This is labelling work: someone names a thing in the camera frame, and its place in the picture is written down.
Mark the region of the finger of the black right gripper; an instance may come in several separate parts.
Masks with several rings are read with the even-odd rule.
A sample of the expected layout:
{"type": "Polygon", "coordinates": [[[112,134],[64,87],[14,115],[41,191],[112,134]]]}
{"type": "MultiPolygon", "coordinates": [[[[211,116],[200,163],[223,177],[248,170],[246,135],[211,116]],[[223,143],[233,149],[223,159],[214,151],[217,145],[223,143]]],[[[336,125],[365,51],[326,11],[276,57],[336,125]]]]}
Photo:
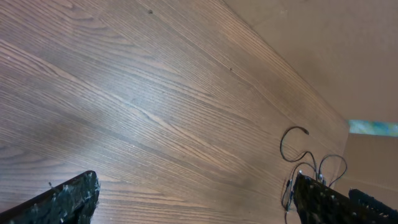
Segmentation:
{"type": "Polygon", "coordinates": [[[392,209],[386,204],[358,189],[350,189],[348,195],[352,202],[364,206],[376,212],[378,215],[397,215],[397,210],[392,209]]]}

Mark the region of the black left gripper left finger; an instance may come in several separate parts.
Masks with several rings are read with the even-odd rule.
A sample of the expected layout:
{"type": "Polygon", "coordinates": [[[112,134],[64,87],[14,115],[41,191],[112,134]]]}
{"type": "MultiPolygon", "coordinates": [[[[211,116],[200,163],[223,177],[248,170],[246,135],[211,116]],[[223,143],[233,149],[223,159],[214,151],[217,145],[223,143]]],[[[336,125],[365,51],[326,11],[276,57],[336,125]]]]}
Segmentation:
{"type": "Polygon", "coordinates": [[[100,184],[96,172],[85,171],[1,213],[4,224],[90,224],[100,184]]]}

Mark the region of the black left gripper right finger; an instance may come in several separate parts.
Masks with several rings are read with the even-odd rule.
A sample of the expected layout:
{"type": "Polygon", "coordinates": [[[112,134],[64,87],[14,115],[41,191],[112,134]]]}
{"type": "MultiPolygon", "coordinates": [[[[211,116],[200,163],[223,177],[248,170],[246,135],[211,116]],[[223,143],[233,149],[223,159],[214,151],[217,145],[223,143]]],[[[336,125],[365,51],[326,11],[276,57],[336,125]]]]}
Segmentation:
{"type": "Polygon", "coordinates": [[[293,201],[302,224],[397,224],[397,215],[378,215],[302,174],[296,178],[293,201]]]}

